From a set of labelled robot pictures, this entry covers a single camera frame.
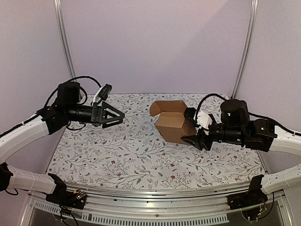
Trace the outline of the brown cardboard box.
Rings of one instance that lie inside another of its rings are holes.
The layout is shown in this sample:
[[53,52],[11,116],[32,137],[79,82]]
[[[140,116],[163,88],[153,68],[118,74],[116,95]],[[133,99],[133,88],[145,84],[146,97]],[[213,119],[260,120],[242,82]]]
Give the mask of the brown cardboard box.
[[159,116],[155,127],[165,141],[186,145],[182,137],[197,134],[194,123],[184,117],[186,108],[187,105],[182,100],[160,100],[150,106],[150,116]]

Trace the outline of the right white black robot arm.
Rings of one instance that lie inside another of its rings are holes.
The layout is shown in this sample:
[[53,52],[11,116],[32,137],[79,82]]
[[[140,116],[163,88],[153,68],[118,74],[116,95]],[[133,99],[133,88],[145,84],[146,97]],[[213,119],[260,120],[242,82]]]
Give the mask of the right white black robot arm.
[[301,134],[289,130],[266,116],[250,120],[245,101],[230,99],[221,106],[221,122],[217,123],[212,114],[199,108],[187,108],[184,117],[193,120],[198,131],[195,135],[183,136],[182,141],[198,150],[209,151],[214,142],[240,145],[241,147],[264,151],[284,152],[300,156]]

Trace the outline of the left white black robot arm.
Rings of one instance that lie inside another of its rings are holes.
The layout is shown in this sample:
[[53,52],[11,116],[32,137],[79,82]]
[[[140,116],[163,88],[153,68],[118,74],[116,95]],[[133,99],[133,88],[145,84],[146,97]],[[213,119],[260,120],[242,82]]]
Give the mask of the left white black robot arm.
[[51,195],[59,204],[66,204],[70,194],[66,184],[55,174],[37,174],[7,164],[7,159],[32,142],[52,135],[75,121],[101,126],[103,129],[121,124],[124,113],[106,103],[112,86],[100,86],[91,106],[80,102],[83,90],[79,82],[66,81],[58,85],[52,105],[44,105],[29,119],[0,136],[0,189],[22,189]]

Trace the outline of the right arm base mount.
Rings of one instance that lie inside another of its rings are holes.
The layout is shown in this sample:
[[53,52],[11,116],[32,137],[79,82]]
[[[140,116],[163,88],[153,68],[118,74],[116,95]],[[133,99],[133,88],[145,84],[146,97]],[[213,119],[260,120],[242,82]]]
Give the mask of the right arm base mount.
[[241,210],[242,216],[247,221],[256,221],[266,207],[268,197],[261,190],[246,191],[227,196],[227,204],[230,210]]

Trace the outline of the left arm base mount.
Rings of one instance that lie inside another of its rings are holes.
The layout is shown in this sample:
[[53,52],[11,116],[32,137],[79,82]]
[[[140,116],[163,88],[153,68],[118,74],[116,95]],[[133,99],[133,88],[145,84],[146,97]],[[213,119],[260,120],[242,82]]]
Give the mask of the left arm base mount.
[[83,210],[87,200],[87,193],[80,189],[74,191],[54,192],[46,195],[46,201],[65,207]]

